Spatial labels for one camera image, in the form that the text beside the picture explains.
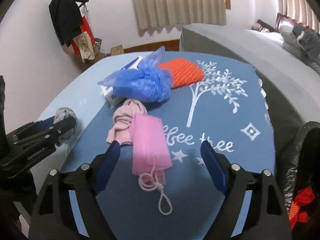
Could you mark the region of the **grey sock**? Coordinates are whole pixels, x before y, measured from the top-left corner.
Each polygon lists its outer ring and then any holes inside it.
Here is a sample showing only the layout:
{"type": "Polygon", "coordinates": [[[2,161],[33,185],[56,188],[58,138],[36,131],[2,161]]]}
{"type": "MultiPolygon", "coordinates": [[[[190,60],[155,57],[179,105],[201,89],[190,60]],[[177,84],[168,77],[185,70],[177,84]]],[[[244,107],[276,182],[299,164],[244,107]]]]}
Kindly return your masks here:
{"type": "Polygon", "coordinates": [[[78,128],[78,117],[71,108],[62,107],[56,111],[53,124],[59,125],[56,146],[60,147],[75,135],[78,128]]]}

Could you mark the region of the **orange foam net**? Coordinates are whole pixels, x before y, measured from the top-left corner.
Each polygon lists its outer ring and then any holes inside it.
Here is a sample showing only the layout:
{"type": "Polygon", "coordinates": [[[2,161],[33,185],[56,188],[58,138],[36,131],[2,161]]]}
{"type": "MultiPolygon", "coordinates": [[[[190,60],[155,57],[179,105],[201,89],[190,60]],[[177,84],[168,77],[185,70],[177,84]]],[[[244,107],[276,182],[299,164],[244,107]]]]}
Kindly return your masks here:
{"type": "Polygon", "coordinates": [[[192,85],[204,78],[204,71],[198,65],[183,58],[161,63],[158,68],[171,72],[172,89],[192,85]]]}
{"type": "Polygon", "coordinates": [[[307,205],[311,204],[314,199],[315,195],[311,186],[298,191],[289,209],[289,221],[292,230],[297,223],[308,222],[308,220],[310,219],[310,215],[304,210],[304,208],[307,205]]]}

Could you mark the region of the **blue white cardboard box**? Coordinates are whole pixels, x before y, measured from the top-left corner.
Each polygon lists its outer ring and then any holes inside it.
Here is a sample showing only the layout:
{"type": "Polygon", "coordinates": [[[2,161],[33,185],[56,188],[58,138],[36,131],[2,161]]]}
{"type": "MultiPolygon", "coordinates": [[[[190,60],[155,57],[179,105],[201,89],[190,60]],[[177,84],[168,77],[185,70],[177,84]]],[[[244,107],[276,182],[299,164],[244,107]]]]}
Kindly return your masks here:
{"type": "Polygon", "coordinates": [[[132,80],[129,74],[138,69],[138,65],[142,59],[142,56],[138,56],[120,70],[98,82],[103,96],[111,108],[116,107],[124,99],[123,96],[120,96],[120,88],[125,85],[125,81],[130,82],[132,80]]]}

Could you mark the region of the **pink mesh cloth with cord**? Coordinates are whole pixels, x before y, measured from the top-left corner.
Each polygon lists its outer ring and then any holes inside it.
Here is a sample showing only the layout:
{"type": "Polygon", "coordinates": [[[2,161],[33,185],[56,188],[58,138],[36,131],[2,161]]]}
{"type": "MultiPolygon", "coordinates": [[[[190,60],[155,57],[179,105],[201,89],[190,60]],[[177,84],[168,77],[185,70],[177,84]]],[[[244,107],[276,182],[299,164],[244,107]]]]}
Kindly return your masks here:
{"type": "Polygon", "coordinates": [[[165,171],[172,167],[172,160],[162,121],[155,116],[136,113],[129,133],[132,140],[132,174],[138,176],[138,184],[143,191],[159,192],[158,210],[168,216],[173,207],[164,193],[164,185],[165,171]]]}

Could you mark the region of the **blue plastic bag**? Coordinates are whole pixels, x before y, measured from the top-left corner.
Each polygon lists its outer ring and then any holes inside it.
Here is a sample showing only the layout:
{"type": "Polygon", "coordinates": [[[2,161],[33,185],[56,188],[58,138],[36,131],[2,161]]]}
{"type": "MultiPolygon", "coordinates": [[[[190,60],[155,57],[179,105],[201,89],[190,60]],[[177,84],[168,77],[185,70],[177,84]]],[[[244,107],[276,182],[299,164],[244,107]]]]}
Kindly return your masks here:
{"type": "Polygon", "coordinates": [[[120,88],[120,96],[140,102],[153,103],[168,100],[172,89],[172,76],[168,70],[158,68],[165,48],[162,46],[144,57],[138,69],[120,88]]]}

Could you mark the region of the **light pink sock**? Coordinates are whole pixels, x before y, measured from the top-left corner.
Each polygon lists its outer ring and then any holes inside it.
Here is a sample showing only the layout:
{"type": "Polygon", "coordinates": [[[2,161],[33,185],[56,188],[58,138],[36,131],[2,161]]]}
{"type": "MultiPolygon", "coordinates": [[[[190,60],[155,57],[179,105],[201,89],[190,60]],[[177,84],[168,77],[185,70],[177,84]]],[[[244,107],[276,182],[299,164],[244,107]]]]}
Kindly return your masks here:
{"type": "Polygon", "coordinates": [[[133,116],[136,114],[147,114],[146,107],[138,100],[127,99],[123,105],[118,107],[113,114],[113,127],[109,130],[106,142],[111,144],[113,141],[121,145],[131,145],[132,140],[129,127],[133,116]]]}

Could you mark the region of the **beige tote bag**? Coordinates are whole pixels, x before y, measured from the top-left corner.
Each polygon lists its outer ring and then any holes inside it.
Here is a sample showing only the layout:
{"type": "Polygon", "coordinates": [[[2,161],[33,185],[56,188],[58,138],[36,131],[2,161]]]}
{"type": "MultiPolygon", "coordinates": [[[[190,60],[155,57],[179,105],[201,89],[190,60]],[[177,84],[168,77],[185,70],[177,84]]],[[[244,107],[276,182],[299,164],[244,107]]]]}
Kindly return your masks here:
{"type": "Polygon", "coordinates": [[[76,54],[79,54],[82,60],[93,60],[95,58],[93,52],[92,40],[89,34],[84,31],[77,37],[72,39],[76,54]]]}

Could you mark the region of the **striped basket bag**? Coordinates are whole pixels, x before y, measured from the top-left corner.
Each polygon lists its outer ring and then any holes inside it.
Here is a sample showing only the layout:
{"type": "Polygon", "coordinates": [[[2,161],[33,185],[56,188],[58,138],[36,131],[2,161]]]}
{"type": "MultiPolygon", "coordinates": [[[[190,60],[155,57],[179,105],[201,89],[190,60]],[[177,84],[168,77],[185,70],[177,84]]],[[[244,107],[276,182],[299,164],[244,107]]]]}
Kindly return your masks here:
{"type": "Polygon", "coordinates": [[[93,52],[94,52],[94,55],[96,56],[100,53],[102,39],[95,38],[94,41],[95,43],[93,44],[93,52]]]}

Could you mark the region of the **black jacket on rack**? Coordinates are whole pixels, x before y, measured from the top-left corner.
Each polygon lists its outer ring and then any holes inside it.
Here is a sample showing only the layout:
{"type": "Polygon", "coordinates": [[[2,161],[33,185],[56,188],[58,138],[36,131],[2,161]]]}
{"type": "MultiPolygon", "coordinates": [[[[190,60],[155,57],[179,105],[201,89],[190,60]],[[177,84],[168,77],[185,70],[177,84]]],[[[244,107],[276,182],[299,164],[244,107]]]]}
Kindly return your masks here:
{"type": "Polygon", "coordinates": [[[82,33],[83,20],[76,1],[52,0],[49,12],[57,38],[62,46],[69,47],[71,40],[82,33]]]}

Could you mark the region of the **beige curtain centre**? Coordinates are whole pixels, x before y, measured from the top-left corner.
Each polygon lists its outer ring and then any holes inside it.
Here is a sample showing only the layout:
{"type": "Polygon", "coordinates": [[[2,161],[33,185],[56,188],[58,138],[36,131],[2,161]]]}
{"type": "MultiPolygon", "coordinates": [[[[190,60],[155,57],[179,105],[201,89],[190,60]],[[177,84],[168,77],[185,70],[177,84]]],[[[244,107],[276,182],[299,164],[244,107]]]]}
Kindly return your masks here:
{"type": "Polygon", "coordinates": [[[225,0],[132,0],[138,30],[205,23],[227,23],[225,0]]]}

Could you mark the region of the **beige curtain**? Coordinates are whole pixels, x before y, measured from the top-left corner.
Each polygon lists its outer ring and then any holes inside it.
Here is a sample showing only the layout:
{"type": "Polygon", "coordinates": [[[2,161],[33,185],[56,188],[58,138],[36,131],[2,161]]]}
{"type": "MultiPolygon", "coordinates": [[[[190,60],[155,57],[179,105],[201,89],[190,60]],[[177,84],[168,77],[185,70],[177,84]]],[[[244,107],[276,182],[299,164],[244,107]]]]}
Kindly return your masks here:
{"type": "Polygon", "coordinates": [[[227,23],[225,0],[132,0],[138,30],[205,23],[227,23]]]}
{"type": "Polygon", "coordinates": [[[278,0],[279,13],[319,33],[319,20],[306,0],[278,0]]]}

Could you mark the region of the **grey pillows stack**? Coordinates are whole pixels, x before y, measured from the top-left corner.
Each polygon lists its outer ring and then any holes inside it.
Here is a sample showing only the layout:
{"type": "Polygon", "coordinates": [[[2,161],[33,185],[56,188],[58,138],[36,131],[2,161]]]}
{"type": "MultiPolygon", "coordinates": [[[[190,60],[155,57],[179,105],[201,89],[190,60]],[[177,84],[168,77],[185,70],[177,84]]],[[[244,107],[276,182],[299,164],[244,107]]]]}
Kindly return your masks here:
{"type": "MultiPolygon", "coordinates": [[[[285,49],[286,51],[290,52],[291,54],[295,55],[298,59],[301,59],[300,57],[300,46],[297,43],[297,38],[292,32],[293,27],[289,27],[286,25],[282,25],[279,28],[279,32],[284,39],[284,42],[282,44],[282,48],[285,49]]],[[[307,65],[311,66],[317,66],[319,67],[319,55],[312,61],[305,63],[307,65]]]]}

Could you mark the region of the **dark grey folded blanket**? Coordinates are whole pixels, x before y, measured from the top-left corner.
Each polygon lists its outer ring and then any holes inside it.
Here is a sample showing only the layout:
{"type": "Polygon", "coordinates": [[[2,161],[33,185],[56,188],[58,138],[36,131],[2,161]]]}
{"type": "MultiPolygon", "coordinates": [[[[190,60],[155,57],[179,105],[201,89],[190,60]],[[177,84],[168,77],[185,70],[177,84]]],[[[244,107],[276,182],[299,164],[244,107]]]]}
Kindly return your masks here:
{"type": "Polygon", "coordinates": [[[302,61],[308,63],[319,55],[319,36],[310,29],[305,29],[301,25],[295,25],[292,29],[300,46],[300,57],[302,61]]]}

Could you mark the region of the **wooden headboard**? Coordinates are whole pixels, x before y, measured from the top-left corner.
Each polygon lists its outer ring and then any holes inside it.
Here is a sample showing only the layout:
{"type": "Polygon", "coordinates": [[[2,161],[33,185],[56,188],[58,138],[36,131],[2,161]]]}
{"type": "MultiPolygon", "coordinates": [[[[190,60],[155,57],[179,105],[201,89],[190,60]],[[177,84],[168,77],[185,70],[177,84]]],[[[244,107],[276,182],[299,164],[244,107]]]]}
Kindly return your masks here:
{"type": "Polygon", "coordinates": [[[286,25],[289,27],[294,27],[295,25],[300,25],[303,28],[308,29],[308,26],[306,24],[298,22],[297,20],[294,20],[294,19],[290,18],[289,16],[277,13],[275,31],[279,32],[279,28],[282,25],[286,25]]]}

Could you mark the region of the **beige curtain right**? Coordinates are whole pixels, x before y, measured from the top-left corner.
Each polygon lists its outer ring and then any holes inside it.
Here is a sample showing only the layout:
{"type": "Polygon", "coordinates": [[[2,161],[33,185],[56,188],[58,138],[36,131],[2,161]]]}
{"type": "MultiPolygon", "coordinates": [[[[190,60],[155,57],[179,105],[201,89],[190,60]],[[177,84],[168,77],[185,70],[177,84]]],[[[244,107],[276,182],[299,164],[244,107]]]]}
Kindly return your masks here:
{"type": "Polygon", "coordinates": [[[279,13],[319,33],[319,20],[306,0],[278,0],[279,13]]]}

